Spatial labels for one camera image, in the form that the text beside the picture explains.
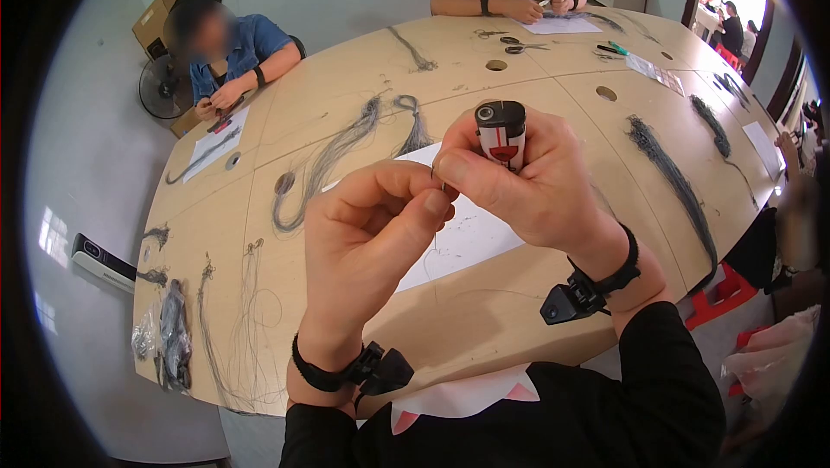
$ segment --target white lighter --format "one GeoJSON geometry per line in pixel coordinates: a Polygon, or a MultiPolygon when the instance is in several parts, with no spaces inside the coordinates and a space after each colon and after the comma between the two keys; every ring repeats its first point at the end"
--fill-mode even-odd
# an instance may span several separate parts
{"type": "Polygon", "coordinates": [[[513,100],[494,100],[476,108],[482,151],[491,162],[519,174],[524,165],[524,106],[513,100]]]}

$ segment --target cardboard box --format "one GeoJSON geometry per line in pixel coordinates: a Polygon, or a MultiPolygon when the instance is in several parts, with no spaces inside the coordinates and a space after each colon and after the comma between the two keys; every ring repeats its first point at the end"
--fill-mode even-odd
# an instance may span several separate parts
{"type": "Polygon", "coordinates": [[[164,21],[170,13],[172,4],[176,0],[153,0],[147,10],[139,17],[139,20],[133,25],[133,34],[139,40],[141,48],[150,56],[148,47],[154,40],[160,38],[164,47],[167,48],[167,41],[164,40],[164,21]]]}
{"type": "Polygon", "coordinates": [[[200,123],[202,123],[202,121],[199,120],[199,117],[196,116],[196,110],[191,108],[184,112],[184,114],[181,117],[179,117],[178,119],[176,119],[175,122],[172,123],[172,125],[170,126],[170,130],[178,138],[181,138],[185,134],[187,134],[188,131],[192,131],[193,128],[195,128],[200,123]]]}

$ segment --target light wood table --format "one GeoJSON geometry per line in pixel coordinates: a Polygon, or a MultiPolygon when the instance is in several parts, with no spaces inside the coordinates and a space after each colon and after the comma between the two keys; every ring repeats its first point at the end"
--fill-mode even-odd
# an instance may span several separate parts
{"type": "MultiPolygon", "coordinates": [[[[239,411],[285,413],[285,366],[306,307],[306,264],[302,227],[280,234],[271,223],[275,183],[315,157],[378,94],[383,105],[378,129],[334,166],[329,182],[392,156],[401,145],[412,115],[393,107],[395,95],[419,99],[426,129],[436,141],[462,111],[482,100],[517,100],[566,117],[582,142],[597,203],[654,250],[676,298],[700,281],[708,273],[706,254],[668,184],[626,136],[626,118],[636,113],[652,126],[690,180],[719,258],[757,214],[747,186],[717,154],[711,130],[694,114],[688,97],[626,68],[623,61],[602,62],[593,50],[611,39],[676,70],[686,94],[699,95],[715,110],[732,143],[732,159],[760,205],[773,182],[741,126],[758,121],[770,139],[776,129],[737,74],[752,101],[746,109],[714,86],[713,73],[731,68],[685,27],[634,12],[591,11],[614,19],[625,33],[602,23],[597,23],[602,34],[533,35],[508,19],[421,19],[396,27],[423,58],[437,64],[420,72],[388,30],[329,48],[247,100],[251,110],[236,149],[242,159],[232,170],[225,170],[223,157],[187,183],[169,186],[162,180],[147,226],[166,222],[169,242],[159,250],[155,241],[146,240],[138,268],[166,268],[168,276],[182,280],[193,343],[190,394],[239,411]],[[526,43],[546,42],[551,50],[508,55],[498,35],[482,39],[476,29],[509,31],[526,43]],[[507,68],[486,68],[493,59],[507,68]],[[617,100],[600,97],[600,86],[612,89],[617,100]],[[200,306],[206,254],[215,271],[205,282],[200,306]]],[[[175,174],[187,165],[207,126],[202,123],[176,145],[167,170],[175,174]]],[[[296,211],[301,184],[300,174],[281,208],[283,217],[296,211]]],[[[415,377],[399,392],[365,398],[361,413],[436,382],[534,360],[576,365],[611,347],[615,337],[606,315],[554,327],[539,316],[550,288],[565,282],[570,272],[561,252],[522,245],[394,295],[366,326],[366,338],[399,349],[415,377]]],[[[162,292],[137,281],[136,323],[162,292]]],[[[140,375],[155,380],[152,362],[135,365],[140,375]]]]}

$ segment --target black t-shirt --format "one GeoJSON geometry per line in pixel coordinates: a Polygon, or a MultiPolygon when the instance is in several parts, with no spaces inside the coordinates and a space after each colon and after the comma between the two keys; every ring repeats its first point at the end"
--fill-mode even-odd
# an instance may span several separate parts
{"type": "Polygon", "coordinates": [[[732,16],[724,19],[724,34],[721,36],[721,45],[732,52],[735,57],[741,57],[741,47],[744,45],[744,26],[741,18],[732,16]]]}
{"type": "Polygon", "coordinates": [[[677,308],[639,311],[619,343],[622,381],[536,362],[539,401],[502,399],[474,416],[420,416],[392,434],[391,403],[358,430],[344,412],[294,405],[280,466],[708,466],[725,415],[677,308]]]}

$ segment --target clear plastic bag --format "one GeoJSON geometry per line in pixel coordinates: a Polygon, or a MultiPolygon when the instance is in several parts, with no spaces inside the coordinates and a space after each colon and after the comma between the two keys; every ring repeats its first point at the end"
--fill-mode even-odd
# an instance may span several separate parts
{"type": "Polygon", "coordinates": [[[724,359],[721,378],[734,374],[753,399],[764,423],[783,407],[813,340],[821,306],[799,311],[750,337],[746,347],[724,359]]]}
{"type": "Polygon", "coordinates": [[[133,355],[140,362],[155,357],[160,350],[158,302],[152,302],[144,312],[144,316],[141,317],[141,321],[133,327],[130,345],[133,348],[133,355]]]}

